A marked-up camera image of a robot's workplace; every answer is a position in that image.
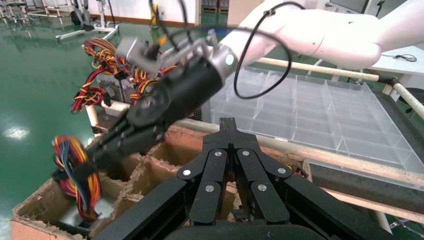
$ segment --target white robotic arm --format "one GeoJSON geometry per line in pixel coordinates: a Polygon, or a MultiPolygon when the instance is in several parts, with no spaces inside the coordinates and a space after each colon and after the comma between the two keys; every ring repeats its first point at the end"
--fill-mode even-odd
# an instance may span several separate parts
{"type": "MultiPolygon", "coordinates": [[[[275,1],[265,1],[240,24],[252,28],[275,1]]],[[[364,14],[301,10],[286,5],[266,18],[259,30],[279,37],[289,49],[349,68],[364,69],[375,64],[382,52],[424,42],[424,1],[408,0],[378,20],[364,14]]],[[[249,33],[233,31],[221,43],[240,59],[249,33]]],[[[276,43],[256,35],[244,58],[248,65],[268,54],[276,43]]]]}

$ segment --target white table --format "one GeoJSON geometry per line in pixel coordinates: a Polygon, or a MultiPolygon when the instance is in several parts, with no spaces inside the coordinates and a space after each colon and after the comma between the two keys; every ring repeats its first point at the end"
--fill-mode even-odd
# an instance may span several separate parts
{"type": "MultiPolygon", "coordinates": [[[[405,88],[418,88],[424,89],[424,50],[419,49],[416,46],[407,46],[395,50],[390,50],[382,53],[376,64],[369,67],[369,69],[377,71],[386,71],[390,73],[400,73],[403,76],[399,79],[399,82],[405,88]],[[403,58],[394,59],[391,56],[411,54],[416,57],[416,62],[406,61],[403,58]]],[[[399,94],[392,90],[390,96],[397,101],[399,94]]]]}

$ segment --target cardboard compartment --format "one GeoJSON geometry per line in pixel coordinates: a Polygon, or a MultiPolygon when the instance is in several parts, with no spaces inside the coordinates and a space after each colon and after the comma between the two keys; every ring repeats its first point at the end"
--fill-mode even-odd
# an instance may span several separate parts
{"type": "Polygon", "coordinates": [[[106,176],[113,180],[128,182],[141,160],[138,154],[133,154],[122,161],[111,164],[104,172],[106,176]]]}
{"type": "Polygon", "coordinates": [[[103,229],[105,229],[109,224],[118,219],[125,211],[134,206],[143,196],[138,194],[128,194],[122,196],[122,198],[118,199],[113,205],[114,212],[103,221],[99,222],[96,226],[94,226],[89,234],[89,237],[94,237],[99,234],[103,229]]]}
{"type": "MultiPolygon", "coordinates": [[[[146,156],[133,154],[101,172],[102,196],[111,207],[109,206],[109,211],[98,211],[104,214],[91,225],[88,237],[96,236],[159,184],[176,177],[182,165],[200,154],[204,135],[206,134],[203,132],[172,126],[166,133],[165,142],[154,147],[146,156]]],[[[293,168],[302,167],[303,159],[294,154],[281,153],[269,148],[262,148],[262,151],[293,168]]],[[[75,232],[64,231],[59,224],[75,205],[74,201],[65,198],[52,179],[48,180],[13,209],[11,238],[13,240],[84,239],[75,232]]],[[[228,182],[219,218],[234,221],[232,210],[238,209],[240,205],[235,183],[228,182]]]]}
{"type": "MultiPolygon", "coordinates": [[[[96,225],[102,224],[114,212],[113,204],[118,200],[121,191],[124,189],[124,184],[121,181],[110,179],[103,174],[100,174],[99,179],[102,195],[95,206],[99,218],[90,226],[85,225],[79,216],[76,201],[67,198],[52,179],[13,209],[14,220],[19,220],[21,223],[30,222],[33,227],[46,228],[51,230],[52,233],[67,238],[72,235],[74,235],[73,238],[75,236],[82,238],[83,236],[79,234],[78,230],[69,226],[87,229],[87,232],[92,231],[96,225]]],[[[23,231],[14,231],[13,226],[14,223],[12,222],[13,239],[37,239],[27,238],[23,231]]]]}

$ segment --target clear plastic tray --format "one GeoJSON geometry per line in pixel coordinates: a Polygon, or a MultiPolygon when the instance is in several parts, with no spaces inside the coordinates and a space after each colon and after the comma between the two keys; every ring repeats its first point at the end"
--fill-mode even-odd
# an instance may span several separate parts
{"type": "MultiPolygon", "coordinates": [[[[258,94],[282,75],[246,67],[240,71],[237,87],[242,96],[258,94]]],[[[243,100],[235,95],[233,83],[231,75],[210,100],[212,123],[234,117],[237,127],[245,132],[424,173],[424,164],[366,84],[289,74],[265,96],[243,100]]]]}

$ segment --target green floor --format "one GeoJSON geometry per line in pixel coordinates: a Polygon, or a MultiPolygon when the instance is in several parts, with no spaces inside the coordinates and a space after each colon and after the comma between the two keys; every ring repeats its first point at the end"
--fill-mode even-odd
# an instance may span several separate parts
{"type": "MultiPolygon", "coordinates": [[[[225,23],[225,18],[224,14],[207,13],[202,22],[225,23]]],[[[54,136],[72,135],[83,142],[92,137],[87,114],[71,115],[69,106],[78,86],[92,71],[92,59],[81,44],[102,34],[89,33],[58,44],[55,35],[64,32],[53,21],[38,22],[30,30],[32,38],[25,29],[13,30],[0,23],[0,240],[9,239],[11,209],[37,190],[55,169],[54,136]]],[[[65,33],[75,29],[70,25],[65,33]]],[[[152,39],[146,25],[122,23],[120,35],[152,39]]],[[[280,55],[278,50],[270,54],[280,55]]],[[[316,59],[304,56],[295,61],[311,64],[316,59]]]]}

